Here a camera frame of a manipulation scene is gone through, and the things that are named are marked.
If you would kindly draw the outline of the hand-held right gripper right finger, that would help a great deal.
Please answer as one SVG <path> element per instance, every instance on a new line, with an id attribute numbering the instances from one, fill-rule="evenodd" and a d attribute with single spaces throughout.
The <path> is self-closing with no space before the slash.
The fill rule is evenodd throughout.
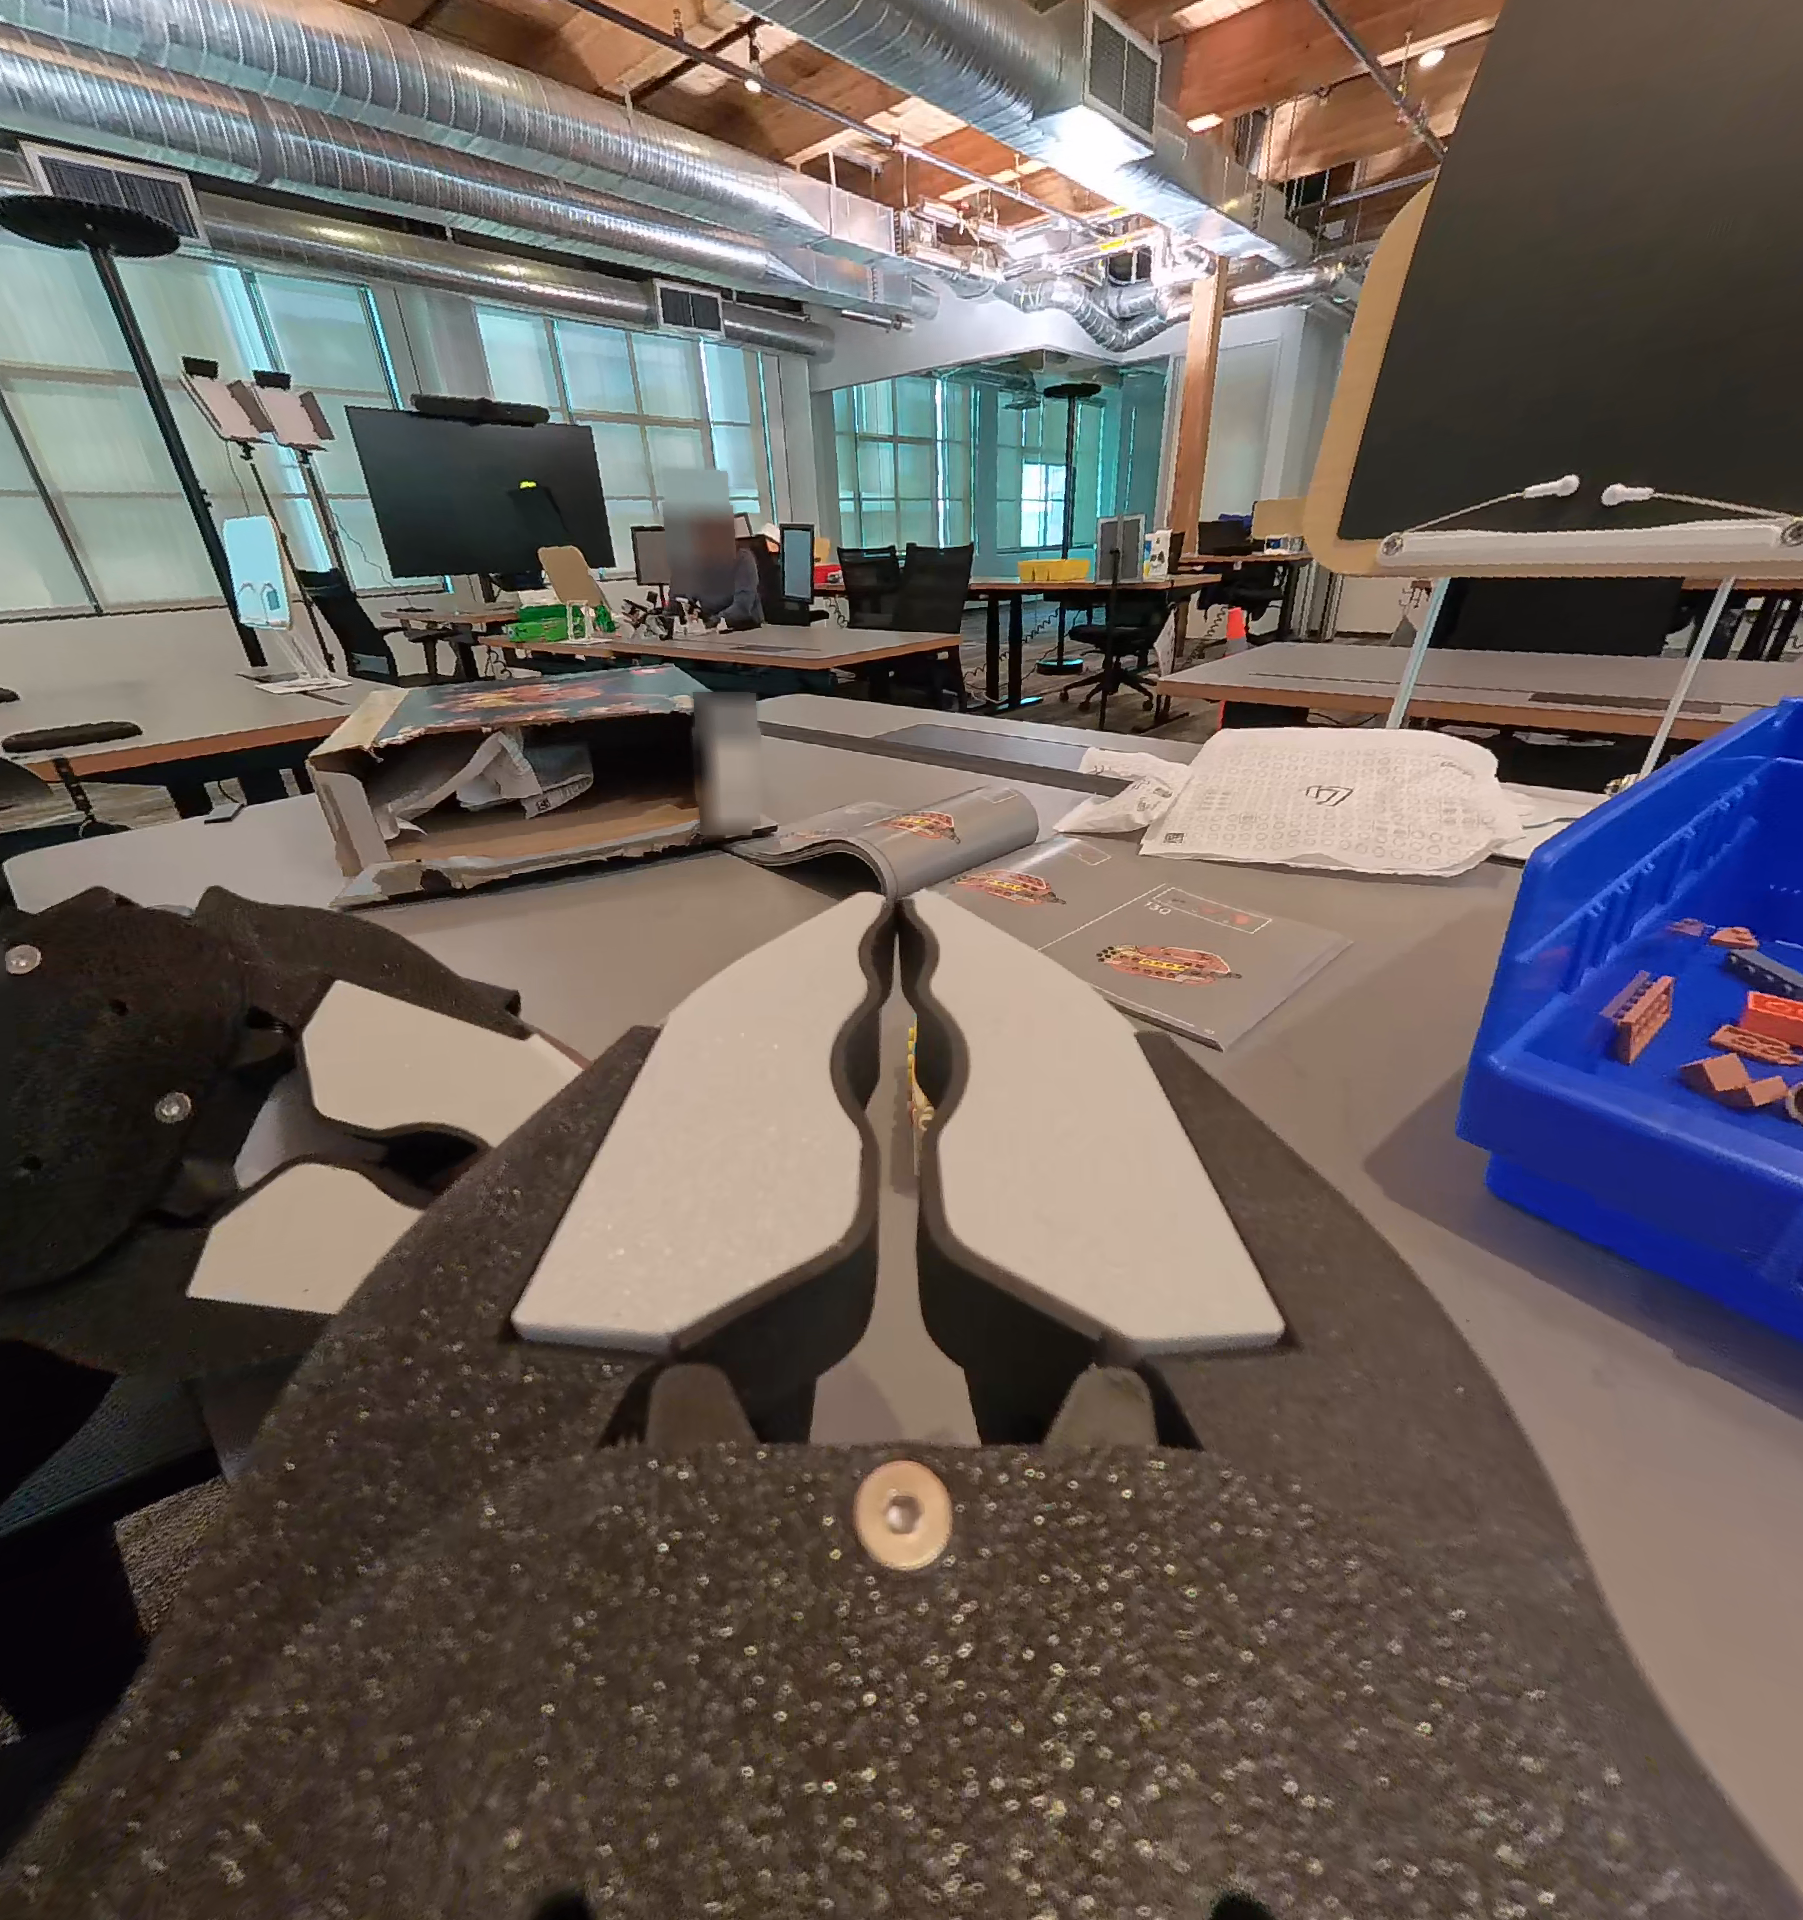
<path id="1" fill-rule="evenodd" d="M 1026 1332 L 1110 1356 L 1277 1346 L 1286 1322 L 1136 1028 L 963 902 L 906 899 L 899 955 L 933 1107 L 922 1318 L 945 1356 Z"/>

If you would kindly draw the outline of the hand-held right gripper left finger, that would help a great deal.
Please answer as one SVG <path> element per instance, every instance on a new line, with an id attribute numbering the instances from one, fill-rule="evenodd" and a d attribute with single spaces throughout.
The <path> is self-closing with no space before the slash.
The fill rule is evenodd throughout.
<path id="1" fill-rule="evenodd" d="M 512 1326 L 572 1346 L 688 1346 L 868 1243 L 894 908 L 854 896 L 668 1015 Z"/>

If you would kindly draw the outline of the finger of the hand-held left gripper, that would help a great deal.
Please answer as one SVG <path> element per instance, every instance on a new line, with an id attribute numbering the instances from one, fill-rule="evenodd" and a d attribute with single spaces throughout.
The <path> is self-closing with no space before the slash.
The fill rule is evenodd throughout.
<path id="1" fill-rule="evenodd" d="M 314 1110 L 373 1139 L 497 1146 L 581 1075 L 541 1035 L 509 1039 L 347 980 L 327 988 L 299 1043 Z"/>
<path id="2" fill-rule="evenodd" d="M 357 1168 L 289 1163 L 217 1217 L 188 1299 L 333 1315 L 419 1216 Z"/>

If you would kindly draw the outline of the grey lego instruction booklet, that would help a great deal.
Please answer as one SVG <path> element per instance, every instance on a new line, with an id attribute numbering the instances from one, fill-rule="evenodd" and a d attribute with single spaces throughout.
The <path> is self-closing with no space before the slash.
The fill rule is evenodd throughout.
<path id="1" fill-rule="evenodd" d="M 1005 784 L 913 807 L 849 801 L 727 847 L 769 868 L 845 861 L 888 899 L 954 899 L 1127 1013 L 1211 1048 L 1251 1033 L 1349 948 L 1208 880 L 1158 876 L 1111 840 L 1040 832 L 1030 797 Z"/>

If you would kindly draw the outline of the blue plastic bin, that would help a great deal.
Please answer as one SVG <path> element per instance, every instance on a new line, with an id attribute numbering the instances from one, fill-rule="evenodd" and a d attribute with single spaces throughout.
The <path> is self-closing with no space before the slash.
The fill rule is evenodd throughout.
<path id="1" fill-rule="evenodd" d="M 1803 1146 L 1670 1136 L 1560 1054 L 1583 982 L 1669 911 L 1803 948 L 1803 697 L 1532 853 L 1461 1097 L 1503 1198 L 1803 1342 Z"/>

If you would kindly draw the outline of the pile of lego pieces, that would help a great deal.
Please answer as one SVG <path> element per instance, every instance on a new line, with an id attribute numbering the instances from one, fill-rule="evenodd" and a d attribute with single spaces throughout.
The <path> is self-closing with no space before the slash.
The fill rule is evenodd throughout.
<path id="1" fill-rule="evenodd" d="M 1803 1146 L 1803 948 L 1693 911 L 1650 918 L 1575 1000 L 1560 1054 L 1670 1136 Z"/>

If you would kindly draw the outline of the torn cardboard box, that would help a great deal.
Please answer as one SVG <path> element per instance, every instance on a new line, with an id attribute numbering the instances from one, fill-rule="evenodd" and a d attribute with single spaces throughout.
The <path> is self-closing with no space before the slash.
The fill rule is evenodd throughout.
<path id="1" fill-rule="evenodd" d="M 307 758 L 337 905 L 722 847 L 771 826 L 752 694 L 680 667 L 385 690 Z"/>

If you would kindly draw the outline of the wooden table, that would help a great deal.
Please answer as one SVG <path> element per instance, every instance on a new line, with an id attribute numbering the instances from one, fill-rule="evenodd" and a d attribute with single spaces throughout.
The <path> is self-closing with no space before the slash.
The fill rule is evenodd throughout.
<path id="1" fill-rule="evenodd" d="M 247 800 L 279 800 L 311 750 L 380 684 L 350 680 L 272 690 L 221 668 L 172 667 L 84 682 L 0 667 L 0 757 L 40 781 L 141 784 L 203 813 L 195 790 L 236 784 Z"/>
<path id="2" fill-rule="evenodd" d="M 1165 701 L 1383 716 L 1411 651 L 1286 639 L 1217 656 L 1158 682 Z M 1421 660 L 1409 718 L 1551 733 L 1655 735 L 1683 677 L 1680 656 L 1587 656 L 1434 649 Z M 1750 715 L 1803 697 L 1798 663 L 1703 660 L 1670 737 L 1700 742 Z"/>
<path id="3" fill-rule="evenodd" d="M 1051 600 L 1065 608 L 1110 608 L 1121 594 L 1144 597 L 1167 611 L 1177 639 L 1187 636 L 1187 607 L 1201 588 L 1217 584 L 1215 573 L 1172 571 L 1163 579 L 1092 582 L 1092 579 L 975 579 L 966 600 L 985 607 L 985 695 L 981 710 L 994 716 L 1013 715 L 1037 705 L 1025 694 L 1026 600 Z"/>
<path id="4" fill-rule="evenodd" d="M 933 630 L 867 630 L 834 624 L 807 627 L 765 625 L 741 633 L 682 633 L 664 637 L 653 631 L 634 636 L 591 636 L 586 639 L 539 639 L 506 631 L 485 643 L 503 656 L 531 656 L 546 663 L 671 663 L 683 668 L 736 668 L 749 672 L 848 672 L 865 675 L 868 695 L 888 701 L 898 663 L 926 660 L 938 675 L 938 694 L 947 710 L 972 709 L 963 668 L 963 636 Z"/>

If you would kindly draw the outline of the small white paper bag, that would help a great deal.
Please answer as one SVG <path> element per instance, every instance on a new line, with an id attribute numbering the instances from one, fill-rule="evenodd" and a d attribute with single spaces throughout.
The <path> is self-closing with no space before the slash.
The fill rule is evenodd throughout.
<path id="1" fill-rule="evenodd" d="M 1058 820 L 1065 836 L 1120 836 L 1151 828 L 1174 803 L 1190 774 L 1190 763 L 1174 763 L 1151 751 L 1090 747 L 1080 773 L 1115 781 L 1110 795 L 1088 795 Z"/>

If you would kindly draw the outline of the large white paper bag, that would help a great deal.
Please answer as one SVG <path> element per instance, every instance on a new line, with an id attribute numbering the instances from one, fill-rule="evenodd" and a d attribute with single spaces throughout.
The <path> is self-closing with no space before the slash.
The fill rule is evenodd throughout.
<path id="1" fill-rule="evenodd" d="M 1220 732 L 1144 856 L 1358 876 L 1461 876 L 1528 831 L 1494 757 L 1409 729 Z"/>

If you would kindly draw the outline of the black television screen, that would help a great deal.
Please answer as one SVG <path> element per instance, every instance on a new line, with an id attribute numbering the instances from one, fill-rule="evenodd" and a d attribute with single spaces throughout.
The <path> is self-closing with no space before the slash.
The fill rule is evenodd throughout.
<path id="1" fill-rule="evenodd" d="M 347 408 L 389 569 L 398 578 L 539 578 L 545 547 L 617 563 L 591 425 L 468 400 L 440 412 Z"/>

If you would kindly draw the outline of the black floor lamp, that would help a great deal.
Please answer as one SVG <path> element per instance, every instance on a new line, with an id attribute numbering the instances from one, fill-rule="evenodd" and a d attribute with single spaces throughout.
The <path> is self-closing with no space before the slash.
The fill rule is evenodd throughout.
<path id="1" fill-rule="evenodd" d="M 169 405 L 164 377 L 158 372 L 144 325 L 121 280 L 118 259 L 163 259 L 179 252 L 179 232 L 164 221 L 123 208 L 58 194 L 9 194 L 0 197 L 0 228 L 17 238 L 57 252 L 84 254 L 106 297 L 121 330 L 131 370 L 145 394 L 156 431 L 166 451 L 184 502 L 193 517 L 193 529 L 210 563 L 217 591 L 228 612 L 251 668 L 265 668 L 267 651 L 255 630 L 244 622 L 230 564 L 219 536 L 210 497 L 203 490 L 179 421 Z"/>

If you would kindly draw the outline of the wooden beam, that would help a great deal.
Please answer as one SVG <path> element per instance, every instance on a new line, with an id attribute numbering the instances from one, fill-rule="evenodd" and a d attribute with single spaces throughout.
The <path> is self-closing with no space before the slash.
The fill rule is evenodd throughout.
<path id="1" fill-rule="evenodd" d="M 1227 286 L 1229 263 L 1221 259 L 1195 284 L 1187 316 L 1169 487 L 1169 526 L 1187 538 L 1197 534 L 1201 520 Z"/>

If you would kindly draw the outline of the silver air duct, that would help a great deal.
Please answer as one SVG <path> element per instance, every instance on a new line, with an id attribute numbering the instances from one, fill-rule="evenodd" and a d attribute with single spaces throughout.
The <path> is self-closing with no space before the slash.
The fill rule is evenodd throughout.
<path id="1" fill-rule="evenodd" d="M 0 129 L 910 325 L 894 211 L 350 4 L 0 1 Z"/>
<path id="2" fill-rule="evenodd" d="M 1107 4 L 762 1 L 801 42 L 1044 159 L 1106 201 L 1232 262 L 1306 238 L 1225 149 L 1165 105 L 1161 52 Z"/>

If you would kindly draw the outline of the black board wooden frame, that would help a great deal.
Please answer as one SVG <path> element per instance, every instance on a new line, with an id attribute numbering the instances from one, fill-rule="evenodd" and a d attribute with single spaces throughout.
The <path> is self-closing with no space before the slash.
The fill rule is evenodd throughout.
<path id="1" fill-rule="evenodd" d="M 1798 515 L 1803 1 L 1504 4 L 1370 263 L 1309 549 Z"/>

